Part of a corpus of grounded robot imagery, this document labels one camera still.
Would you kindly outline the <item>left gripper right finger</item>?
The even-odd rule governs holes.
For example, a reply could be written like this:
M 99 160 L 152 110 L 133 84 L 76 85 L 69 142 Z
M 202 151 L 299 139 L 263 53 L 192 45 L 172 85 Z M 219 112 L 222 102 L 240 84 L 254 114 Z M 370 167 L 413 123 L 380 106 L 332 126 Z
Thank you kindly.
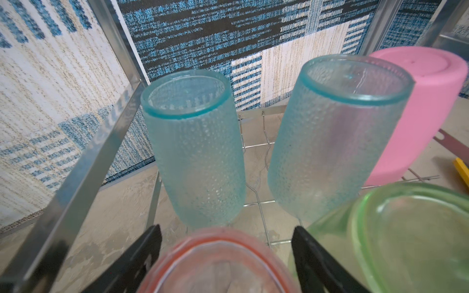
M 303 293 L 368 292 L 305 228 L 294 229 L 291 246 Z

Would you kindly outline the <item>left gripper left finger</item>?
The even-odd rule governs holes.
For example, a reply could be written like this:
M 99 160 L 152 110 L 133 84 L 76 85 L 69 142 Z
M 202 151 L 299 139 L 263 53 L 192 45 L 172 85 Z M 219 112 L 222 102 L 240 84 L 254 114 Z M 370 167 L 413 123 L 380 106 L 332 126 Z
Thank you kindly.
M 135 293 L 161 251 L 159 225 L 147 229 L 106 271 L 83 291 L 85 293 Z

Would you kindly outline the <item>green cup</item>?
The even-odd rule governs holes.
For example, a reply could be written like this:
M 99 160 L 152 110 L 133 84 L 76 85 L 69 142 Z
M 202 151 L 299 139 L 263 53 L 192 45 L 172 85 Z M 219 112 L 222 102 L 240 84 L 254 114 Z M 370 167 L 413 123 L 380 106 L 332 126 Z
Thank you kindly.
M 312 213 L 307 232 L 372 293 L 469 290 L 467 195 L 400 182 Z

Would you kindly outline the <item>clear pink cup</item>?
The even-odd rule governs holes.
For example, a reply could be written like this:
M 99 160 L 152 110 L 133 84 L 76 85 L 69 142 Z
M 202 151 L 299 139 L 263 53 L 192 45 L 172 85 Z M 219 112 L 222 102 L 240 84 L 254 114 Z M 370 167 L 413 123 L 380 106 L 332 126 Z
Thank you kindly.
M 167 249 L 140 293 L 298 293 L 285 264 L 263 242 L 239 230 L 205 228 Z

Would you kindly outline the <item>teal cup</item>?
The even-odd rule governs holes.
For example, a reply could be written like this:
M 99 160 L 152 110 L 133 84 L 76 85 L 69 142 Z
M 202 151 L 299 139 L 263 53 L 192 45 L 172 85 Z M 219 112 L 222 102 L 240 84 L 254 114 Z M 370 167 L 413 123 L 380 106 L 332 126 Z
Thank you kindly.
M 172 73 L 152 82 L 141 104 L 176 215 L 194 229 L 227 225 L 247 194 L 230 81 L 210 70 Z
M 386 148 L 415 81 L 375 57 L 332 54 L 304 64 L 267 175 L 275 201 L 315 222 L 352 200 Z

